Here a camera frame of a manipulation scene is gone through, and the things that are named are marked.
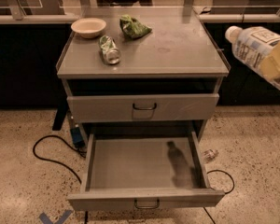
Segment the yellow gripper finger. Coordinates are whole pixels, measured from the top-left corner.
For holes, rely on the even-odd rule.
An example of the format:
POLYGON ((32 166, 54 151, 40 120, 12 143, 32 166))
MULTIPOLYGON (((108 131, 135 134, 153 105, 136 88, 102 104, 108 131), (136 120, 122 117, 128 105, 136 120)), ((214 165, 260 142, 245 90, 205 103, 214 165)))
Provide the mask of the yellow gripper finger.
POLYGON ((268 80, 280 78, 280 42, 262 60, 259 69, 268 80))

